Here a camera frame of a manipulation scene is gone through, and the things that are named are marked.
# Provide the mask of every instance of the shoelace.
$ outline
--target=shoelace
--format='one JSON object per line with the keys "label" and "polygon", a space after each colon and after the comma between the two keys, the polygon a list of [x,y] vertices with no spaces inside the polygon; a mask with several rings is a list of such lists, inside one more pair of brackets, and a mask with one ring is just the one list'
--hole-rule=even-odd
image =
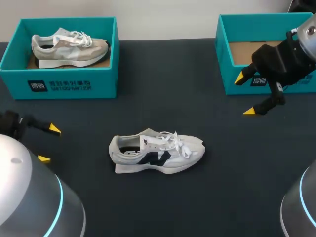
{"label": "shoelace", "polygon": [[167,137],[159,137],[159,136],[157,136],[157,138],[162,139],[166,143],[168,143],[169,140],[174,141],[174,146],[171,147],[171,148],[167,148],[167,149],[160,148],[160,150],[162,150],[162,151],[169,151],[169,150],[172,150],[172,149],[176,149],[176,151],[180,155],[180,149],[181,149],[181,153],[182,153],[182,156],[184,158],[189,158],[190,157],[190,155],[192,154],[190,148],[187,147],[186,145],[184,145],[183,142],[181,142],[180,138],[178,137],[177,132],[175,132],[174,134],[172,134],[170,132],[161,132],[161,134],[164,134],[164,135],[168,134],[168,136]]}
{"label": "shoelace", "polygon": [[88,48],[90,46],[92,46],[92,39],[90,36],[88,36],[87,34],[85,34],[83,31],[78,32],[78,31],[71,31],[70,32],[71,36],[75,36],[75,39],[80,39],[81,42],[80,43],[72,43],[70,44],[71,46],[82,46],[84,48]]}

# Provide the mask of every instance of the dark table surface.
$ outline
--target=dark table surface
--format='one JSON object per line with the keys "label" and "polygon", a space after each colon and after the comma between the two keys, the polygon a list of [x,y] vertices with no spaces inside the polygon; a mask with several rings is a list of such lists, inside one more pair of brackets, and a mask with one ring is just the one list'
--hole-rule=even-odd
{"label": "dark table surface", "polygon": [[[0,81],[1,111],[62,130],[28,130],[23,143],[79,195],[86,237],[282,237],[282,198],[315,159],[316,95],[242,115],[265,97],[225,95],[214,39],[122,41],[117,99],[14,101]],[[174,175],[115,174],[112,137],[146,128],[196,136],[206,154]]]}

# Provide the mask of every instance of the white sneaker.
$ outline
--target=white sneaker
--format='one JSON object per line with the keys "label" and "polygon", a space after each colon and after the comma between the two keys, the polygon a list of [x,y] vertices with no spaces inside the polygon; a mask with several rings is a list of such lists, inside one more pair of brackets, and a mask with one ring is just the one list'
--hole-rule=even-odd
{"label": "white sneaker", "polygon": [[202,140],[169,132],[147,129],[137,135],[115,136],[109,153],[115,172],[135,173],[156,169],[165,174],[185,170],[197,163],[205,152]]}
{"label": "white sneaker", "polygon": [[60,28],[49,37],[33,35],[32,51],[39,68],[87,67],[103,61],[109,45],[104,39],[92,39],[84,32]]}

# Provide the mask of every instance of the logo on box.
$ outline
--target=logo on box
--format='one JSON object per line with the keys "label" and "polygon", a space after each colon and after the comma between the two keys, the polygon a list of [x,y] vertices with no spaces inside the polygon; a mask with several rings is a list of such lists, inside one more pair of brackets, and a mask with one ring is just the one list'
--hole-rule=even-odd
{"label": "logo on box", "polygon": [[43,80],[28,80],[28,84],[33,92],[48,92]]}
{"label": "logo on box", "polygon": [[262,76],[255,75],[252,80],[250,86],[265,86],[267,84],[267,79]]}

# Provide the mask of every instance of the shoe insole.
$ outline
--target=shoe insole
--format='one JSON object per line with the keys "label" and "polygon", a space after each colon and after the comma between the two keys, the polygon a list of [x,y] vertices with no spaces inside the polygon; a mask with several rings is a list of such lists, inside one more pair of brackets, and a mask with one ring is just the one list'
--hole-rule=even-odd
{"label": "shoe insole", "polygon": [[136,155],[140,152],[140,147],[121,147],[119,150],[126,155]]}
{"label": "shoe insole", "polygon": [[41,46],[42,49],[50,49],[52,47],[54,47],[54,46],[53,45],[43,45],[43,46]]}

